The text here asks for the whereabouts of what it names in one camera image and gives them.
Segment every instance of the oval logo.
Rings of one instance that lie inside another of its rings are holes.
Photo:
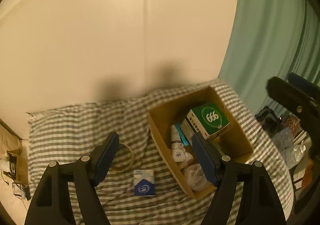
[[[204,107],[201,111],[202,118],[211,127],[221,128],[222,117],[213,107]]]
[[[140,193],[146,193],[148,190],[150,190],[150,186],[149,185],[142,185],[141,187],[138,188],[138,191]]]

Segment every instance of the green circle logo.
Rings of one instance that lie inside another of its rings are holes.
[[[215,108],[204,107],[201,111],[202,118],[211,127],[221,128],[222,127],[222,117]]]

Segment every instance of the blue and white box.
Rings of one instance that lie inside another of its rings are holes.
[[[133,172],[134,195],[154,196],[155,176],[152,169],[134,170]]]

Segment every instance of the silver screw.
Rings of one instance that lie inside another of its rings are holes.
[[[260,161],[255,161],[255,162],[254,162],[254,165],[255,165],[256,167],[262,167],[262,162],[260,162]]]
[[[297,106],[297,112],[301,113],[302,112],[302,106]]]
[[[51,161],[50,163],[49,163],[49,166],[50,167],[55,167],[57,165],[57,162],[56,161]]]
[[[90,160],[90,156],[88,156],[88,155],[84,155],[84,156],[81,157],[81,161],[82,162],[87,162],[89,160]]]
[[[231,160],[230,156],[228,156],[228,155],[226,155],[226,154],[223,155],[221,158],[222,158],[222,160],[225,161],[225,162],[229,162],[229,161]]]

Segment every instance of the gold screw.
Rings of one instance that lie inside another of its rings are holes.
[[[297,106],[297,112],[301,113],[302,112],[302,106]]]

